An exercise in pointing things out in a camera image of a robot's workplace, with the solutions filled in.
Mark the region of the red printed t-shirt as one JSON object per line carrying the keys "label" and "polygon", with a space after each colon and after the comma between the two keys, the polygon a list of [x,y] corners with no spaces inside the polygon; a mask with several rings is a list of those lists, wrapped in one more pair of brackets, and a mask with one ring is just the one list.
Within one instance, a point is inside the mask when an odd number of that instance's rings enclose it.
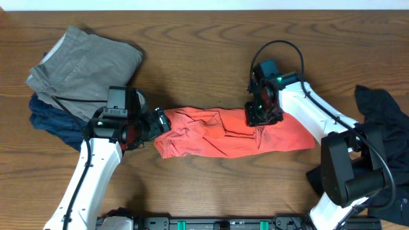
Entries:
{"label": "red printed t-shirt", "polygon": [[154,142],[162,158],[238,158],[315,147],[312,134],[287,113],[275,125],[256,127],[247,126],[243,109],[183,107],[166,110],[165,114],[171,130]]}

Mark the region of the black Sydrogen garment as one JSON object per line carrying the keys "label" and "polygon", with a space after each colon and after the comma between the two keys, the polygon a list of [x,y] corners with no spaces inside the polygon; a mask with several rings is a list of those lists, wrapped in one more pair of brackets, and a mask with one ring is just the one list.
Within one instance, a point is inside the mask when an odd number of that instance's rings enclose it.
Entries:
{"label": "black Sydrogen garment", "polygon": [[408,225],[408,116],[383,89],[356,86],[363,124],[336,118],[340,132],[320,140],[321,165],[306,176],[336,211],[367,209],[388,222]]}

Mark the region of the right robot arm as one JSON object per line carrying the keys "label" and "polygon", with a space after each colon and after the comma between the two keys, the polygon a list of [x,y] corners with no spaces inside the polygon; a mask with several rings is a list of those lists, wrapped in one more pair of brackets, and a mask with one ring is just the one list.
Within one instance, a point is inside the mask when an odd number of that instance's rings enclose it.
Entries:
{"label": "right robot arm", "polygon": [[275,125],[293,116],[321,146],[323,195],[304,217],[273,219],[274,229],[372,229],[378,220],[352,218],[370,197],[396,186],[375,126],[344,116],[298,77],[251,80],[255,99],[245,105],[248,125]]}

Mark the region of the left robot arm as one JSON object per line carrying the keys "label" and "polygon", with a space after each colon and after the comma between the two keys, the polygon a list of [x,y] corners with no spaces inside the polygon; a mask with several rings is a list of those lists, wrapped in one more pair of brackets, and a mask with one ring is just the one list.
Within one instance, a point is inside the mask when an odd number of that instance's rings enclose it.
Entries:
{"label": "left robot arm", "polygon": [[122,112],[104,108],[89,120],[73,176],[45,229],[95,229],[107,186],[124,153],[145,147],[171,129],[161,108],[132,116]]}

